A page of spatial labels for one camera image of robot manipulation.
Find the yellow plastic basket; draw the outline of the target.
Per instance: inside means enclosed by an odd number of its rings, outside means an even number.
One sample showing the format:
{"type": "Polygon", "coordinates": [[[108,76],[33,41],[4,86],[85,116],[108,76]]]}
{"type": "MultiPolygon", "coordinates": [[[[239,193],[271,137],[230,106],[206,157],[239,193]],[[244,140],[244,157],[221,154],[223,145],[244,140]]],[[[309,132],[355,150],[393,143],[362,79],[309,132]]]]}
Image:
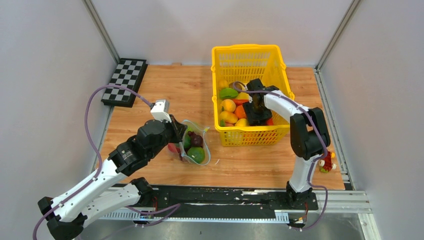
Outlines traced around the yellow plastic basket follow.
{"type": "Polygon", "coordinates": [[[276,86],[288,98],[294,100],[286,74],[286,64],[280,48],[275,44],[235,44],[215,46],[211,50],[212,102],[214,127],[224,147],[274,145],[290,131],[290,124],[276,112],[272,112],[272,125],[221,126],[220,91],[224,85],[240,81],[247,84],[260,79],[266,87],[276,86]]]}

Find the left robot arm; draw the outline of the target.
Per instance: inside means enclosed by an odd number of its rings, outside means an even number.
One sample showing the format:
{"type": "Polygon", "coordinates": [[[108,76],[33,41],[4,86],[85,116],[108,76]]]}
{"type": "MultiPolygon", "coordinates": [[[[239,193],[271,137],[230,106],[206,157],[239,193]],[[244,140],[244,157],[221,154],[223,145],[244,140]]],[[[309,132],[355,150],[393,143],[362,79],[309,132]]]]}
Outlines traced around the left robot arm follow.
{"type": "Polygon", "coordinates": [[[165,120],[149,120],[72,189],[54,198],[40,199],[37,204],[52,237],[72,240],[110,212],[135,204],[149,206],[153,201],[153,188],[143,177],[132,180],[116,192],[101,194],[147,166],[168,144],[181,143],[187,128],[173,115],[165,120]]]}

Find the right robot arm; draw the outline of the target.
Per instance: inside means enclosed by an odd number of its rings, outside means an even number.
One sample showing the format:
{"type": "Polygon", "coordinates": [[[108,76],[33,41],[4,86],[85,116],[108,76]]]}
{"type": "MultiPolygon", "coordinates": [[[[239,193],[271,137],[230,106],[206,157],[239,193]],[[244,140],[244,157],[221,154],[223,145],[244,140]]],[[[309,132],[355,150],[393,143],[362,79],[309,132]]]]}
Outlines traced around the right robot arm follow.
{"type": "Polygon", "coordinates": [[[249,125],[264,125],[272,112],[289,123],[295,164],[286,184],[285,202],[290,208],[298,209],[312,197],[316,164],[327,155],[331,143],[323,110],[297,103],[276,86],[264,86],[258,78],[247,83],[244,92],[249,95],[249,101],[243,104],[249,125]]]}

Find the green toy mango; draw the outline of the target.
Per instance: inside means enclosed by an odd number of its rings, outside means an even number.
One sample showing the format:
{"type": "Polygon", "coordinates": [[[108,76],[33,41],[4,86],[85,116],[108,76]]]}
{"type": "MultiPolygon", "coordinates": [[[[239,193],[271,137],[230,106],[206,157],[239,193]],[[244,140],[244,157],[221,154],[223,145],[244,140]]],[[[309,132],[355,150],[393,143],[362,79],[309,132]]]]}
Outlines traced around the green toy mango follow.
{"type": "Polygon", "coordinates": [[[205,151],[202,147],[191,147],[187,151],[187,155],[197,164],[202,164],[205,160],[205,151]]]}

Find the clear zip top bag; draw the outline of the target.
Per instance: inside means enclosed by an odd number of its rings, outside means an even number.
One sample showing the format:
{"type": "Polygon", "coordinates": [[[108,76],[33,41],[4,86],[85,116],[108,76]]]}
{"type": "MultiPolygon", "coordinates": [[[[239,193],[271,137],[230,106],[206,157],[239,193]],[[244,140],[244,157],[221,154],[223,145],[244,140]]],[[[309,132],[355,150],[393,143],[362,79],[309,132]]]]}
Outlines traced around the clear zip top bag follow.
{"type": "Polygon", "coordinates": [[[207,137],[210,128],[187,119],[182,123],[187,126],[182,142],[168,144],[168,153],[184,163],[198,166],[208,165],[211,160],[207,137]]]}

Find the dark red toy grapes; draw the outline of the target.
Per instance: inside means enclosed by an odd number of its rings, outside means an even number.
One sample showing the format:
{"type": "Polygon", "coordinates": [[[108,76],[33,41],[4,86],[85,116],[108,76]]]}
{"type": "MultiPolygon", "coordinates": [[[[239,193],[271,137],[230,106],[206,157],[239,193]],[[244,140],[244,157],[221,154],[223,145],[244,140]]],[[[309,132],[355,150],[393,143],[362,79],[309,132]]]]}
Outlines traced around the dark red toy grapes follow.
{"type": "Polygon", "coordinates": [[[187,135],[188,135],[189,137],[193,137],[193,136],[195,136],[195,135],[196,135],[196,133],[195,133],[195,132],[193,132],[193,131],[188,131],[188,132],[187,132],[187,135]]]}

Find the red toy apple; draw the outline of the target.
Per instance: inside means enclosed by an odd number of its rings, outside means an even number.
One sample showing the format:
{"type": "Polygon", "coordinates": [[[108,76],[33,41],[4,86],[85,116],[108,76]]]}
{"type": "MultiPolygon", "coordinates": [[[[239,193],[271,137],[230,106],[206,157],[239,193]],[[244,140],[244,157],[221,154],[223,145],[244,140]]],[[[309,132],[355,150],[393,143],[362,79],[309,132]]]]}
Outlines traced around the red toy apple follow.
{"type": "Polygon", "coordinates": [[[179,154],[181,152],[179,145],[176,143],[169,143],[167,145],[167,148],[173,154],[179,154]]]}

